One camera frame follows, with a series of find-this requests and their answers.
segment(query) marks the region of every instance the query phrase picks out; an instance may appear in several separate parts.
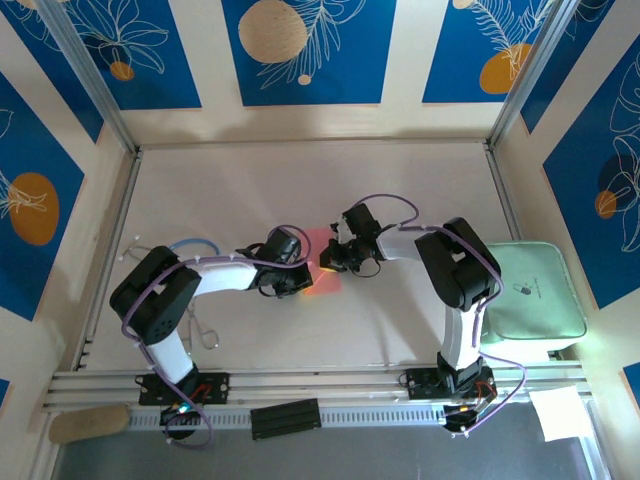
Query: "metal frame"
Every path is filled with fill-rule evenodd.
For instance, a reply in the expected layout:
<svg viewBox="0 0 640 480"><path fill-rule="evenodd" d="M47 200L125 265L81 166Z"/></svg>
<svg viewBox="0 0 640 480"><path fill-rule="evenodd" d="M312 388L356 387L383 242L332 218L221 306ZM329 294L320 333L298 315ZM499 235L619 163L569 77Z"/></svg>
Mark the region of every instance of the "metal frame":
<svg viewBox="0 0 640 480"><path fill-rule="evenodd" d="M98 111L111 126L126 150L135 154L126 183L120 192L113 227L101 265L100 278L94 292L88 314L83 325L80 342L74 355L73 366L78 371L56 372L48 388L44 412L40 418L40 441L38 455L29 473L30 478L50 478L58 447L49 443L46 434L54 415L81 408L105 404L127 403L131 410L130 429L157 430L158 407L141 407L137 404L139 387L135 383L138 375L148 371L84 371L82 358L90 353L99 313L108 287L109 272L117 256L117 246L135 188L142 155L118 109L115 99L104 79L84 48L63 7L56 0L34 0L45 25L60 46L67 61L80 79L83 87L95 103ZM487 162L493 176L496 191L502 204L505 218L513 239L521 239L522 231L513 208L511 196L504 180L494 149L507 128L519 115L520 108L555 48L567 23L580 0L556 0L556 4L543 26L521 74L508 95L499 117L489 136L484 141ZM459 139L458 141L481 142L481 139ZM180 145L198 148L198 145ZM152 147L169 148L169 146ZM250 408L303 398L318 398L323 422L327 426L380 426L380 425L436 425L442 422L444 402L409 401L408 393L400 385L399 377L404 369L415 365L395 367L363 367L362 369L327 371L231 371L229 403L225 406L207 406L205 411L217 428L248 428ZM526 388L513 401L528 401L528 392L547 390L567 385L576 385L586 401L595 421L591 391L582 367L577 361L551 361L545 364L527 365L530 380ZM499 397L503 399L520 379L520 371L511 367L495 366L494 374ZM581 440L593 478L610 478L603 462L597 436Z"/></svg>
<svg viewBox="0 0 640 480"><path fill-rule="evenodd" d="M34 4L102 118L113 129L125 150L136 153L135 140L120 114L118 104L62 5L57 0L34 0Z"/></svg>
<svg viewBox="0 0 640 480"><path fill-rule="evenodd" d="M384 405L451 405L459 400L409 400L407 389L400 377L407 368L421 365L394 367L362 367L362 369L332 370L245 370L228 371L228 403L225 407L207 406L207 410L242 407L257 408L305 398L317 398L322 406L384 406ZM591 398L591 390L578 361L552 361L530 364L529 381L514 401L528 401L528 392L576 385L584 399ZM500 397L511 392L522 376L519 369L493 366ZM140 387L136 377L148 371L79 371L54 374L43 409L45 412L64 412L106 404L126 403L135 410L155 407L137 405Z"/></svg>
<svg viewBox="0 0 640 480"><path fill-rule="evenodd" d="M547 17L547 21L542 26L540 34L527 56L527 60L520 70L520 74L507 95L496 123L489 132L487 145L491 151L498 145L501 137L520 114L520 109L531 93L551 53L564 34L571 17L579 5L580 0L555 1L555 5Z"/></svg>
<svg viewBox="0 0 640 480"><path fill-rule="evenodd" d="M78 345L76 345L76 350L73 355L72 368L74 370L83 367L81 364L82 357L88 354L88 346L92 342L98 326L100 311L102 310L102 305L106 298L107 287L109 286L109 273L113 268L113 263L115 262L118 254L118 244L120 243L120 236L122 235L122 230L129 212L129 205L131 204L136 180L138 179L138 173L140 172L141 162L142 153L138 153L133 158L133 162L131 163L130 169L127 173L126 182L120 189L114 192L114 196L118 195L120 200L117 203L112 227L109 229L109 241L100 267L98 283L93 292L93 298L91 300L88 313L84 319L82 333L80 334L80 341L78 342Z"/></svg>

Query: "red object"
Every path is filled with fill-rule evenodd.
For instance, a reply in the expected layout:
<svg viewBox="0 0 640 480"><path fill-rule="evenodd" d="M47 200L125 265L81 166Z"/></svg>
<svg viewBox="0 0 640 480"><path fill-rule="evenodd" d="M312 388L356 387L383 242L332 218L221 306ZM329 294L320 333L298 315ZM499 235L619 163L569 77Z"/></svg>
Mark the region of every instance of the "red object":
<svg viewBox="0 0 640 480"><path fill-rule="evenodd" d="M338 293L342 291L340 274L328 270L322 270L318 265L320 253L329 244L329 239L334 233L330 228L314 228L305 230L311 239L311 255L309 256L309 272L313 279L313 286L304 290L305 295L325 295L328 293Z"/></svg>

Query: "green pouch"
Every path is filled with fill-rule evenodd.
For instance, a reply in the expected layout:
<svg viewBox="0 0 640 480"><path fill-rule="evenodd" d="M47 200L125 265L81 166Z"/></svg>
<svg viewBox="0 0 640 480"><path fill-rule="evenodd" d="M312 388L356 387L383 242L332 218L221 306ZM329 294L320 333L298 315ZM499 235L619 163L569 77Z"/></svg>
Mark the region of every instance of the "green pouch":
<svg viewBox="0 0 640 480"><path fill-rule="evenodd" d="M585 335L584 312L555 245L512 242L487 247L500 264L505 291L487 308L483 343L500 339L577 341Z"/></svg>

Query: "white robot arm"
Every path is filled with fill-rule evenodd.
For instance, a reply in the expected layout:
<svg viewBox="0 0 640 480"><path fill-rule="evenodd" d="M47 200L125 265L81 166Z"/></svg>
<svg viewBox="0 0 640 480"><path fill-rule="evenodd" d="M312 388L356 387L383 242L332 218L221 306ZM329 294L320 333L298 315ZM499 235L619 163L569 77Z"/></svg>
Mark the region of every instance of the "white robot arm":
<svg viewBox="0 0 640 480"><path fill-rule="evenodd" d="M446 305L445 335L438 354L439 381L451 394L466 391L482 370L482 303L492 294L500 267L462 218L442 227L382 228L368 207L358 204L331 225L334 239L320 266L357 273L367 259L408 259L424 263L436 293Z"/></svg>
<svg viewBox="0 0 640 480"><path fill-rule="evenodd" d="M187 377L197 369L178 335L177 326L193 297L222 290L253 290L261 293L272 287L282 298L312 285L306 263L294 263L301 251L298 237L276 228L267 241L237 250L233 258L197 262L191 268L180 266L172 272L131 317L128 326L146 347L153 365L160 367L167 379L182 388ZM124 320L145 289L162 273L180 264L167 247L156 247L116 288L111 307Z"/></svg>

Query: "logo on bag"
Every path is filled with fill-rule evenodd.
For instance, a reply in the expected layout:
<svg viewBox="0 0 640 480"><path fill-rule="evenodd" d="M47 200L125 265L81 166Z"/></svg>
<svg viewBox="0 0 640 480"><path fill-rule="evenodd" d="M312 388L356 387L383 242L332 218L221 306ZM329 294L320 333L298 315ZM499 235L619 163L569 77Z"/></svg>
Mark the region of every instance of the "logo on bag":
<svg viewBox="0 0 640 480"><path fill-rule="evenodd" d="M522 295L531 295L533 292L536 292L538 298L542 298L542 294L540 293L540 285L538 284L538 279L534 278L531 283L514 283L513 289L521 293Z"/></svg>
<svg viewBox="0 0 640 480"><path fill-rule="evenodd" d="M514 283L513 289L516 292L521 293L523 295L531 295L531 287L526 283L524 285L520 285L519 283Z"/></svg>

